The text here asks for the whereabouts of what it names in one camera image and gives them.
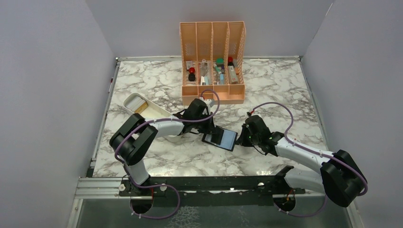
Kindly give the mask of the white plastic tray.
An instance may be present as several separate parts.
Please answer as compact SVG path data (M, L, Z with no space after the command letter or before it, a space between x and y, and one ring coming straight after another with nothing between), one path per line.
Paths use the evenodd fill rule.
M132 111L130 111L126 105L128 102L132 100L133 97L139 96L142 97L148 104L148 108L145 109L140 115L144 117L146 120L148 119L162 119L162 118L170 118L172 115L170 112L166 111L162 107L158 106L157 104L153 103L151 100L148 100L146 97L142 96L139 93L132 93L130 94L124 101L123 101L123 106L127 110L127 112L132 115L134 114Z

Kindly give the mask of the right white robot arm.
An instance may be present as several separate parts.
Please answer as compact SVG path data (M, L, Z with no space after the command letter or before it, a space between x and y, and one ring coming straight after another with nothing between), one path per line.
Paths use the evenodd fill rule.
M306 171L292 168L277 177L274 187L280 193L292 188L312 190L346 208L367 187L366 179L348 152L323 151L290 142L283 133L271 132L258 115L245 120L236 144L258 147L264 155L287 158L308 168Z

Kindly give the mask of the black leather card holder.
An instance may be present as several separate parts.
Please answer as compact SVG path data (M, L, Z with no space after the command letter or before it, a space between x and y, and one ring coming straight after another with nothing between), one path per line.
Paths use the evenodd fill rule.
M235 147L237 135L238 135L238 133L235 131L224 129L224 135L223 135L221 144L211 143L210 142L211 134L204 134L202 137L202 142L232 152Z

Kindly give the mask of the gold credit card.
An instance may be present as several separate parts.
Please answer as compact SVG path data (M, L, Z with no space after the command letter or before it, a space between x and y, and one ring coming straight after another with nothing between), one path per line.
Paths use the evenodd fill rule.
M145 109L148 108L147 102L143 102L142 104L139 104L135 107L134 113L141 114Z

